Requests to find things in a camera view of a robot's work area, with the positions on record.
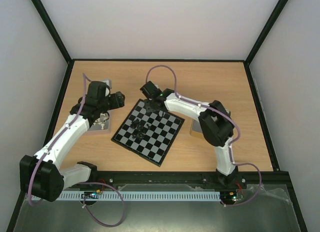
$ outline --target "grey wall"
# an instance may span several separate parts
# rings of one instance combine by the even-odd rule
[[[42,0],[73,58],[245,59],[278,0]]]
[[[289,0],[251,64],[282,170],[319,231],[320,0]]]
[[[42,147],[66,62],[30,0],[0,0],[0,231],[20,192],[19,161]]]

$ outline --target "wooden table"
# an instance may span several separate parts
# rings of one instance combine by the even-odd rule
[[[55,133],[65,122],[69,111],[83,94],[83,76],[91,80],[112,80],[112,92],[125,94],[125,106],[111,116],[111,134],[83,135],[66,156],[62,168],[86,161],[107,171],[215,171],[214,148],[205,140],[191,137],[192,120],[181,114],[185,122],[161,167],[111,142],[111,137],[127,117],[139,98],[146,74],[159,62],[76,61],[64,96]],[[268,150],[248,84],[243,63],[165,62],[177,75],[177,89],[183,96],[212,102],[219,100],[231,110],[232,119],[241,129],[241,138],[233,145],[235,161],[251,162],[261,171],[272,171]],[[149,79],[164,90],[174,87],[172,73],[165,68],[152,71]],[[240,171],[255,171],[242,166]]]

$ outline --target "chessboard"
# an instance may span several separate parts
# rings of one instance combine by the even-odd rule
[[[133,136],[135,130],[131,127],[137,119],[144,121],[147,128],[139,139]],[[169,112],[147,113],[143,100],[139,99],[111,140],[161,166],[184,121]]]

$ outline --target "purple wire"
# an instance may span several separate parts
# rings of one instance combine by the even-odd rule
[[[101,221],[99,221],[92,213],[91,211],[88,209],[88,207],[86,206],[86,198],[87,196],[83,199],[83,205],[84,205],[84,208],[89,212],[91,218],[97,222],[98,224],[104,226],[104,227],[116,227],[118,226],[119,224],[121,224],[124,219],[125,219],[125,216],[126,216],[126,203],[124,201],[124,198],[123,196],[119,193],[119,191],[117,191],[115,188],[113,188],[112,186],[106,184],[106,183],[99,183],[99,182],[83,182],[83,183],[78,183],[78,184],[96,184],[96,185],[103,185],[103,186],[106,186],[110,189],[112,189],[114,192],[116,192],[118,195],[119,195],[119,198],[121,199],[121,202],[122,202],[122,205],[123,205],[123,212],[122,212],[122,217],[121,219],[119,220],[118,223],[115,223],[115,224],[106,224],[106,223],[102,223]]]
[[[261,184],[262,184],[262,177],[261,177],[261,172],[260,172],[259,168],[258,168],[257,166],[255,166],[253,163],[235,163],[235,162],[233,161],[231,145],[232,145],[234,142],[236,142],[237,140],[239,140],[240,135],[241,135],[241,133],[240,133],[240,128],[238,127],[238,125],[237,125],[229,116],[227,116],[226,114],[220,112],[219,110],[214,109],[214,108],[212,108],[212,107],[210,107],[210,106],[208,106],[208,105],[201,104],[201,102],[194,102],[194,101],[192,101],[192,100],[189,100],[189,99],[181,96],[181,95],[178,93],[178,91],[177,91],[177,76],[176,76],[176,73],[174,72],[174,70],[173,70],[172,68],[170,68],[170,67],[167,66],[167,65],[156,65],[156,66],[150,68],[149,71],[148,71],[148,73],[146,74],[146,78],[145,78],[145,82],[146,82],[146,83],[148,82],[148,78],[149,78],[150,72],[151,72],[153,69],[155,69],[155,68],[160,68],[160,67],[167,68],[167,69],[169,69],[169,70],[172,72],[172,74],[173,74],[173,76],[174,76],[174,94],[175,94],[175,96],[176,96],[177,98],[179,98],[180,100],[182,100],[182,101],[184,101],[184,102],[186,102],[186,103],[190,103],[190,104],[196,105],[196,106],[199,106],[199,105],[200,105],[200,107],[203,107],[203,108],[206,108],[206,109],[210,109],[211,111],[213,111],[213,112],[221,115],[221,116],[224,117],[225,119],[227,119],[227,120],[236,128],[238,135],[237,135],[237,137],[236,137],[235,139],[233,139],[232,141],[230,141],[230,143],[228,144],[228,152],[229,152],[230,162],[231,162],[233,165],[235,165],[235,166],[251,165],[251,166],[253,166],[253,167],[256,168],[256,170],[257,170],[257,172],[258,172],[258,174],[259,174],[259,185],[258,185],[258,189],[257,189],[257,191],[254,193],[254,195],[253,195],[250,199],[246,200],[245,202],[238,203],[238,204],[228,204],[228,205],[226,205],[226,204],[224,204],[224,203],[222,202],[222,200],[221,200],[221,203],[222,203],[224,206],[235,207],[235,206],[238,206],[238,205],[246,204],[246,203],[250,202],[251,200],[253,200],[253,199],[257,196],[257,194],[259,193],[259,191],[260,191],[260,187],[261,187]]]
[[[86,80],[88,80],[89,82],[91,82],[91,80],[83,73],[83,96],[82,96],[82,100],[81,100],[81,104],[80,104],[80,108],[78,110],[78,112],[76,113],[76,116],[74,117],[74,119],[69,123],[69,126],[73,125],[73,123],[78,119],[79,114],[82,110],[82,108],[84,107],[85,104],[85,100],[86,100],[86,93],[87,93],[87,83]],[[54,144],[59,140],[59,138],[61,138],[61,136],[68,130],[67,127],[65,127],[61,133],[59,133],[55,139],[52,141],[52,143],[48,146],[48,152],[52,149],[52,147],[54,146]],[[28,187],[28,202],[31,206],[36,206],[38,204],[40,204],[42,202],[42,199],[36,203],[32,202],[32,186],[34,184],[34,179],[36,176],[36,172],[39,169],[40,164],[42,163],[42,161],[44,160],[44,158],[46,157],[47,153],[44,153],[41,158],[38,160],[38,162],[36,163],[34,170],[32,172],[31,178],[30,178],[30,182],[29,182],[29,187]]]

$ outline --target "purple cable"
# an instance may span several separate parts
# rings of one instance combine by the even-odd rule
[[[87,93],[87,83],[86,80],[88,80],[89,82],[91,82],[91,80],[83,73],[83,96],[82,96],[82,100],[81,100],[81,104],[80,104],[80,108],[78,110],[78,112],[76,113],[76,116],[74,117],[74,119],[69,123],[69,126],[73,125],[73,123],[78,119],[79,114],[82,110],[82,108],[84,107],[85,104],[85,100],[86,100],[86,93]],[[48,152],[52,149],[52,147],[54,146],[54,144],[59,140],[59,138],[68,130],[67,127],[65,127],[61,133],[59,133],[55,139],[52,141],[52,143],[48,146]],[[40,204],[42,202],[42,199],[36,203],[32,202],[32,186],[34,184],[34,179],[36,176],[36,172],[39,169],[40,164],[42,163],[43,159],[45,158],[45,156],[47,155],[47,153],[44,153],[41,158],[38,160],[38,162],[36,163],[34,170],[32,172],[31,178],[30,178],[30,182],[29,182],[29,187],[28,187],[28,202],[31,206],[36,206],[38,204]]]
[[[102,223],[101,221],[99,221],[92,213],[91,211],[88,209],[88,207],[86,206],[86,198],[87,196],[83,199],[83,205],[84,205],[84,208],[89,212],[91,218],[97,222],[98,224],[100,224],[101,226],[104,226],[104,227],[116,227],[118,226],[119,224],[121,224],[124,219],[125,219],[125,216],[126,216],[126,204],[125,204],[125,201],[124,201],[124,198],[123,196],[119,193],[119,191],[117,191],[115,188],[113,188],[112,186],[106,184],[106,183],[99,183],[99,182],[83,182],[83,183],[79,183],[79,184],[96,184],[96,185],[103,185],[103,186],[106,186],[110,189],[112,189],[114,192],[116,192],[118,195],[119,195],[119,198],[121,199],[121,202],[122,202],[122,205],[123,205],[123,213],[122,213],[122,217],[121,219],[119,220],[118,223],[115,223],[115,224],[106,224],[106,223]]]
[[[236,124],[229,116],[227,116],[226,114],[220,112],[219,110],[214,109],[214,108],[212,108],[212,107],[210,107],[210,106],[208,106],[208,105],[201,104],[201,102],[194,102],[194,101],[191,101],[191,100],[189,100],[189,99],[181,96],[181,95],[178,93],[178,91],[177,91],[177,76],[176,76],[176,73],[174,72],[174,70],[173,70],[172,68],[170,68],[170,67],[167,66],[167,65],[156,65],[156,66],[150,68],[149,71],[148,71],[148,73],[146,74],[146,78],[145,78],[145,82],[146,82],[146,83],[148,82],[148,78],[149,78],[150,72],[151,72],[153,69],[155,69],[155,68],[160,68],[160,67],[167,68],[167,69],[169,69],[169,70],[172,72],[172,74],[173,74],[173,76],[174,76],[174,94],[175,94],[175,96],[176,96],[177,98],[179,98],[180,100],[182,100],[182,101],[184,101],[184,102],[186,102],[186,103],[190,103],[190,104],[196,105],[196,106],[199,106],[199,105],[200,105],[200,107],[203,107],[203,108],[212,110],[213,112],[215,112],[215,113],[221,115],[223,118],[227,119],[227,120],[236,128],[238,135],[237,135],[237,137],[236,137],[235,139],[233,139],[232,141],[230,141],[230,143],[228,144],[228,151],[229,151],[229,156],[230,156],[230,162],[231,162],[233,165],[235,165],[235,166],[251,165],[251,166],[253,166],[253,167],[256,168],[256,170],[257,170],[257,172],[258,172],[258,174],[259,174],[259,185],[258,185],[258,189],[257,189],[257,191],[254,193],[254,195],[253,195],[250,199],[246,200],[245,202],[238,203],[238,204],[228,204],[228,205],[227,205],[227,204],[224,204],[224,203],[222,202],[222,200],[221,200],[221,203],[222,203],[224,206],[235,207],[235,206],[239,206],[239,205],[246,204],[246,203],[250,202],[251,200],[253,200],[253,199],[257,196],[257,194],[259,193],[259,191],[260,191],[260,187],[261,187],[261,184],[262,184],[262,177],[261,177],[261,172],[260,172],[259,168],[258,168],[257,166],[255,166],[253,163],[235,163],[235,162],[233,161],[233,156],[232,156],[232,151],[231,151],[231,145],[232,145],[234,142],[236,142],[237,140],[239,140],[240,135],[241,135],[241,133],[240,133],[240,128],[237,126],[237,124]]]

